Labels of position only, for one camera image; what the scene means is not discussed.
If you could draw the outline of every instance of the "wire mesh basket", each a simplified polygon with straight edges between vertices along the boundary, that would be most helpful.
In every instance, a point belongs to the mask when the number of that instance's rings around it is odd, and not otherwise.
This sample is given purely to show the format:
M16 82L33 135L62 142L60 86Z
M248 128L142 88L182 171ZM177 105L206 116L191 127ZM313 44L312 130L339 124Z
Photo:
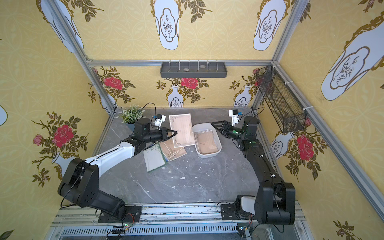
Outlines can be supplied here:
M259 69L256 80L282 133L303 130L307 113L272 66Z

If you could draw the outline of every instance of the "vase illustration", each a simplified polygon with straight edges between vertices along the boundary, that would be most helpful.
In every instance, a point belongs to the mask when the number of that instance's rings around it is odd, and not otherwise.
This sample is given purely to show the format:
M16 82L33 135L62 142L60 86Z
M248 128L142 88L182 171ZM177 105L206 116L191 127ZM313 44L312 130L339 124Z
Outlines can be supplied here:
M291 132L287 134L279 134L271 143L272 154L276 159L284 155L288 151L288 143L294 136Z
M8 118L7 112L4 110L2 106L0 106L0 126L5 123Z
M69 13L68 7L64 3L62 3L60 0L54 0L54 1L57 2L57 4L60 7L61 12L65 16L66 22L68 22L69 25L71 26L71 30L72 30L73 34L75 35L77 42L79 43L81 48L84 48L83 42L82 42L81 37L80 37L80 34L77 31L76 25L75 25L75 23L74 23L74 21L72 19L71 14ZM54 32L59 37L60 41L64 44L64 46L71 53L74 53L75 52L74 47L63 36L63 32L64 32L63 29L61 29L60 26L56 25L56 23L58 23L59 20L54 17L54 13L51 11L51 8L48 6L48 0L41 0L40 4L39 4L39 1L37 1L37 7L39 8L40 12L44 15L46 21L51 25L51 27L53 28Z
M259 51L266 50L272 42L281 21L285 18L290 2L284 0L270 0L260 6L253 48Z
M171 86L172 92L166 95L170 108L182 108L184 106L184 96L179 93L179 86Z
M152 15L155 17L157 34L161 45L175 50L179 44L180 5L174 0L151 1Z
M116 103L116 100L111 96L111 95L107 95L108 96L108 98L109 98L109 100L112 102L112 104L113 104L113 106L114 106L114 108L117 108L117 103ZM111 115L112 113L110 113L109 111L108 111L108 108L107 108L107 103L106 103L106 101L102 98L101 99L101 105L103 106L103 108L105 109L105 111L108 113L108 115Z
M235 95L234 107L246 107L248 103L252 100L252 96L249 93L252 86L244 86L244 90L240 91Z
M76 157L70 157L70 158L63 158L60 155L60 152L57 152L56 157L52 160L52 163L57 163L61 167L61 178L63 178L65 172L67 171L69 163L75 159Z
M384 12L370 24L360 27L347 41L344 51L321 84L321 92L327 100L342 95L368 71L384 66L383 16Z

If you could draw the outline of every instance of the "zip tie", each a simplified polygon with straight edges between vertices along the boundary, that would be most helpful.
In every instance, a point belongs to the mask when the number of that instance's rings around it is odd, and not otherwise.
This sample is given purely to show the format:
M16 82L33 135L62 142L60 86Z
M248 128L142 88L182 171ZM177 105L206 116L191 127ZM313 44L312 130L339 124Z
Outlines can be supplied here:
M307 110L308 108L313 108L313 106L310 106L310 107L307 107L307 108L303 108L303 111Z

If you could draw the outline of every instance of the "potted plant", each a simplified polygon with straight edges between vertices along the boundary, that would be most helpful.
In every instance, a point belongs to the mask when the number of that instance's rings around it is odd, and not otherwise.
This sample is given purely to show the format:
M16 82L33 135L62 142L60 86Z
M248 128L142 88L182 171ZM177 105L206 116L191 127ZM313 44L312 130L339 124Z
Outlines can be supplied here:
M145 110L141 110L137 105L131 105L128 109L123 109L119 112L119 117L122 123L126 123L130 130L135 129L135 122L143 117Z

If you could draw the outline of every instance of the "wallpaper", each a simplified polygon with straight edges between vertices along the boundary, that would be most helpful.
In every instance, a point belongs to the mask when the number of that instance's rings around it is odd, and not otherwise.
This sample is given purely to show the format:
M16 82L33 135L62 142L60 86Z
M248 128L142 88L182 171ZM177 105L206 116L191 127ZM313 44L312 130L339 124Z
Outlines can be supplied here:
M382 239L384 223L310 119L303 131L283 135L267 104L259 118L315 240Z
M271 59L291 12L290 0L62 1L95 60Z
M117 106L210 107L251 105L257 93L256 70L227 67L226 78L162 78L159 67L95 67L101 84ZM96 105L96 95L89 99Z
M384 193L384 3L310 3L280 64Z
M108 115L35 1L1 1L0 19L0 234L41 240L66 166L91 156Z

